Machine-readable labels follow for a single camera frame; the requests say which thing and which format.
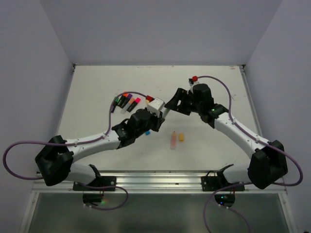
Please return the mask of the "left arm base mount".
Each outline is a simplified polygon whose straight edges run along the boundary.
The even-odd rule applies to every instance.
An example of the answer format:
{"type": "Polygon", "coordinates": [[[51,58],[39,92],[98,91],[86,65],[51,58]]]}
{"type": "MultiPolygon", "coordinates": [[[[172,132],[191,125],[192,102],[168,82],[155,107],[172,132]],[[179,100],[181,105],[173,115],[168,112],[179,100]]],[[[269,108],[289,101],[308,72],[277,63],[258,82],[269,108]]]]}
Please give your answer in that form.
{"type": "MultiPolygon", "coordinates": [[[[102,176],[100,178],[96,178],[92,181],[88,186],[92,187],[106,187],[106,186],[114,186],[117,183],[116,176],[102,176]]],[[[74,191],[94,191],[94,189],[87,188],[78,183],[73,184],[74,191]]],[[[99,191],[97,194],[83,194],[82,199],[84,204],[92,204],[98,206],[104,198],[104,190],[99,191]]]]}

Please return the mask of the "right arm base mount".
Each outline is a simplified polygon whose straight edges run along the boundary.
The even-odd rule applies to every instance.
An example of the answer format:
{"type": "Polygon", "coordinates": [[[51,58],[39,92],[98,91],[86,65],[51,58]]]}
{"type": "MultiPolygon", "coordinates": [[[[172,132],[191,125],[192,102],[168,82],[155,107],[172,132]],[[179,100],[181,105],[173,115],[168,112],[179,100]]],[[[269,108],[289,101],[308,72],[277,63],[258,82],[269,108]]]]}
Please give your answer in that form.
{"type": "MultiPolygon", "coordinates": [[[[205,174],[204,176],[201,177],[201,187],[202,191],[207,192],[207,191],[216,191],[218,189],[233,185],[232,183],[229,183],[225,177],[224,177],[224,171],[231,167],[233,165],[227,165],[220,170],[214,171],[210,170],[205,174]]],[[[220,204],[221,206],[225,206],[230,208],[233,206],[235,203],[235,193],[236,191],[245,191],[244,186],[239,186],[239,187],[233,187],[230,189],[225,189],[224,191],[229,191],[229,194],[215,194],[214,199],[215,201],[220,204]]]]}

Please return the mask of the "pastel orange highlighter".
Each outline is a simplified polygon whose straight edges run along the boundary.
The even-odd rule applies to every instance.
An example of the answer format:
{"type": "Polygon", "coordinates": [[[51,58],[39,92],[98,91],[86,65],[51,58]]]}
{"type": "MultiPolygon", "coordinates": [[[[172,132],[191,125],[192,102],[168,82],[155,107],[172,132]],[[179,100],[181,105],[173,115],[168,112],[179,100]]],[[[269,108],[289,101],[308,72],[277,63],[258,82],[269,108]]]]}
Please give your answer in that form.
{"type": "Polygon", "coordinates": [[[171,142],[170,142],[170,149],[174,150],[176,147],[176,139],[177,139],[177,133],[176,131],[173,131],[171,135],[171,142]]]}

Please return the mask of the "pastel orange cap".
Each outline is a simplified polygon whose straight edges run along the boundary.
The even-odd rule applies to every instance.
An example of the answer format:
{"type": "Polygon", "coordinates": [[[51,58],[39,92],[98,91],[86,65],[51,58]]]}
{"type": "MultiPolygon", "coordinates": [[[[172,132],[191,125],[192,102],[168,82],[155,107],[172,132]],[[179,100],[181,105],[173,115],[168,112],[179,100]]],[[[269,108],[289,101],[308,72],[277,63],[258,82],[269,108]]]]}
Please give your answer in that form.
{"type": "Polygon", "coordinates": [[[183,133],[180,133],[180,134],[178,135],[178,140],[179,140],[179,142],[184,142],[185,136],[184,136],[183,133]]]}

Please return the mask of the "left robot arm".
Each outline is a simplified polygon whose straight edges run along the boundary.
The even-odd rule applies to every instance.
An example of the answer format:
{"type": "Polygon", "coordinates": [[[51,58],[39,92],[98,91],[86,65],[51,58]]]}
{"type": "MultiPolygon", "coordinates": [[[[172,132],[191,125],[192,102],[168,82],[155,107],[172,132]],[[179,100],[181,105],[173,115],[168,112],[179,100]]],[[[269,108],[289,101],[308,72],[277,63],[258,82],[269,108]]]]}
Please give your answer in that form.
{"type": "Polygon", "coordinates": [[[109,133],[76,140],[65,140],[60,135],[53,137],[36,156],[35,162],[46,186],[71,181],[94,191],[104,185],[99,170],[92,164],[80,165],[77,161],[99,152],[127,147],[146,131],[159,131],[164,121],[161,111],[138,109],[129,119],[113,126],[109,133]]]}

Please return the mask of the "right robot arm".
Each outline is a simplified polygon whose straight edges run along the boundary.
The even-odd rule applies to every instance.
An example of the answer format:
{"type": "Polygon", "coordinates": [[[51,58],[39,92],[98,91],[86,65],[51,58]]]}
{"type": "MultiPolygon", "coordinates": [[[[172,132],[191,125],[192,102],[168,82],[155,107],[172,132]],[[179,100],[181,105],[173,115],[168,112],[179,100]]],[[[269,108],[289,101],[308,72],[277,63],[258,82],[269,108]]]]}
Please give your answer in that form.
{"type": "Polygon", "coordinates": [[[165,108],[190,115],[197,113],[204,123],[220,131],[239,146],[248,156],[248,165],[227,165],[218,170],[216,184],[221,190],[228,190],[234,183],[252,183],[265,189],[288,173],[283,145],[256,135],[249,129],[243,133],[230,119],[229,110],[214,102],[207,84],[196,84],[191,90],[178,88],[165,108]]]}

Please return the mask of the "pastel green highlighter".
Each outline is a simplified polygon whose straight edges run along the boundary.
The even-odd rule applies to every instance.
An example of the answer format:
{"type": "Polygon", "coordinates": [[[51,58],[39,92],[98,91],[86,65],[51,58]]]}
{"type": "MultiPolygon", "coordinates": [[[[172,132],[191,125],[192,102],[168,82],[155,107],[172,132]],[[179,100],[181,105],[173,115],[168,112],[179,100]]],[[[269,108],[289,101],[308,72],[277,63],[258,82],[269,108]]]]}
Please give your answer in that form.
{"type": "Polygon", "coordinates": [[[170,112],[170,109],[165,108],[165,110],[162,113],[162,117],[166,118],[169,112],[170,112]]]}

